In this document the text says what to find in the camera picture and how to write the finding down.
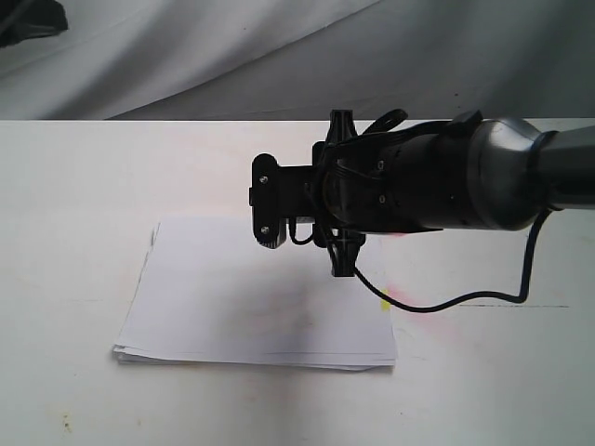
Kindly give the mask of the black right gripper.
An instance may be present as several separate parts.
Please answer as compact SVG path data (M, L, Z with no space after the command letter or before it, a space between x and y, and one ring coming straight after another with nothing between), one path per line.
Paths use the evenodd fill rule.
M328 251L332 275L356 277L366 235L400 230L390 208L388 162L383 154L399 141L392 129L400 111L389 111L358 133L350 110L333 110L317 150L311 200L315 238Z

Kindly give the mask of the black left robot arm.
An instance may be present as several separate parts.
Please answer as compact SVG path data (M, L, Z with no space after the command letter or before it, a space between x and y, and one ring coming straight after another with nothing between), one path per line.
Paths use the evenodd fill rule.
M64 6L54 0L1 0L1 47L69 30Z

